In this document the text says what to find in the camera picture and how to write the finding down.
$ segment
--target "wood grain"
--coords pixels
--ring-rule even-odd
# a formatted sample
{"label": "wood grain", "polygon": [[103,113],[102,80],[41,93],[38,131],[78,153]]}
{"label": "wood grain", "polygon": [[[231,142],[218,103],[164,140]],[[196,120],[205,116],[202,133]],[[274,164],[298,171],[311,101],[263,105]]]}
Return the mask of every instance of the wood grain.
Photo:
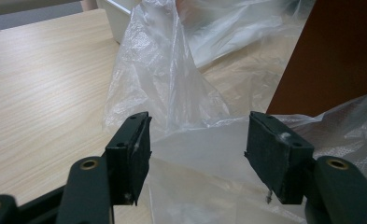
{"label": "wood grain", "polygon": [[0,194],[26,203],[101,155],[118,48],[101,9],[0,31]]}

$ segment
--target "transparent plastic bag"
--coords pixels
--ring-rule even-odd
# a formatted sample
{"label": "transparent plastic bag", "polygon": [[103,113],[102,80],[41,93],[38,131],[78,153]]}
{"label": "transparent plastic bag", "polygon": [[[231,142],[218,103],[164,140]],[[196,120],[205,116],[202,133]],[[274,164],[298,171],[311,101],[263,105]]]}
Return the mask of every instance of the transparent plastic bag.
{"label": "transparent plastic bag", "polygon": [[286,16],[306,18],[312,4],[297,0],[176,0],[197,67],[262,39],[283,25]]}
{"label": "transparent plastic bag", "polygon": [[[315,118],[277,117],[315,146],[315,158],[342,157],[367,175],[367,96]],[[266,203],[268,189],[244,157],[247,118],[220,123],[152,143],[154,223],[305,223],[305,201]]]}
{"label": "transparent plastic bag", "polygon": [[313,144],[315,158],[326,155],[344,158],[367,176],[367,95],[315,118],[277,117]]}
{"label": "transparent plastic bag", "polygon": [[[247,30],[247,38],[256,36],[250,41],[257,41],[203,68],[202,76],[193,62],[185,34],[192,29],[187,27],[187,21],[183,29],[175,2],[143,1],[133,9],[116,59],[105,107],[106,130],[113,133],[124,118],[146,110],[153,117],[151,132],[155,140],[177,130],[218,126],[220,120],[230,115],[242,117],[250,110],[264,111],[303,29],[304,15],[310,8],[305,6],[311,6],[306,2],[311,1],[241,1],[251,10],[262,8],[264,12],[280,13],[277,17],[282,22],[269,26],[267,32]],[[224,6],[221,2],[208,5],[214,6],[220,15],[227,10],[217,9]],[[239,4],[228,10],[233,8],[237,10]],[[255,18],[251,18],[250,25],[258,27]],[[259,17],[258,23],[265,18]],[[210,49],[209,57],[218,57],[214,53]]]}
{"label": "transparent plastic bag", "polygon": [[148,111],[152,139],[229,115],[219,92],[198,72],[171,1],[144,1],[132,11],[116,59],[105,108],[115,132]]}

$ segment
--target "floor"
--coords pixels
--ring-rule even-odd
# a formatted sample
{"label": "floor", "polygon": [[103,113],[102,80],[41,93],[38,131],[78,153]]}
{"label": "floor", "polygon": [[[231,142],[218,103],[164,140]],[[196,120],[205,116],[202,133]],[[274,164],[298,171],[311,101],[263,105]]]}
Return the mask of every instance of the floor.
{"label": "floor", "polygon": [[58,5],[55,7],[43,7],[28,11],[0,15],[0,30],[22,26],[38,21],[47,21],[63,16],[82,12],[80,2]]}

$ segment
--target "plastic bag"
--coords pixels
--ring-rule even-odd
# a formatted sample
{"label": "plastic bag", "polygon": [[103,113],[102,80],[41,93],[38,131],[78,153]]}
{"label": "plastic bag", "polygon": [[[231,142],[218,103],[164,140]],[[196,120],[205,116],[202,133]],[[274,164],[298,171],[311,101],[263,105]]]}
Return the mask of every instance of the plastic bag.
{"label": "plastic bag", "polygon": [[303,116],[278,118],[313,144],[315,158],[325,155],[344,158],[367,176],[367,95],[313,119]]}
{"label": "plastic bag", "polygon": [[[250,110],[263,111],[303,29],[303,21],[294,18],[301,18],[297,15],[307,7],[302,1],[289,0],[284,5],[287,2],[296,3],[296,9],[292,16],[278,16],[282,25],[270,26],[273,31],[252,30],[253,34],[247,37],[255,35],[261,40],[203,70],[212,83],[209,85],[194,65],[175,2],[144,1],[133,10],[116,59],[106,100],[105,128],[114,133],[124,118],[147,110],[153,117],[150,128],[155,140],[177,130],[218,126],[218,121],[229,115],[239,117]],[[275,11],[280,3],[250,0],[242,4],[250,8],[271,4],[274,9],[268,11]],[[274,47],[287,46],[268,50],[270,43]]]}
{"label": "plastic bag", "polygon": [[145,1],[132,12],[106,101],[105,124],[149,111],[152,139],[229,115],[219,92],[198,72],[175,4]]}
{"label": "plastic bag", "polygon": [[277,30],[285,16],[306,18],[312,1],[176,0],[179,17],[197,67]]}
{"label": "plastic bag", "polygon": [[[315,158],[342,157],[367,175],[367,96],[315,118],[277,117],[315,146]],[[155,223],[305,223],[305,201],[265,202],[268,189],[244,157],[247,128],[248,120],[235,119],[152,143],[149,187]]]}

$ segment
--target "table surface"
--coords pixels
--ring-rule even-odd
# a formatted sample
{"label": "table surface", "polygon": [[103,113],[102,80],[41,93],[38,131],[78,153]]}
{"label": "table surface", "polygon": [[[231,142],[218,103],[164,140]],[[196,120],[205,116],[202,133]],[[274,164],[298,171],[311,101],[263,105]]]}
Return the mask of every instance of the table surface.
{"label": "table surface", "polygon": [[0,194],[27,203],[102,154],[118,48],[102,9],[0,31]]}

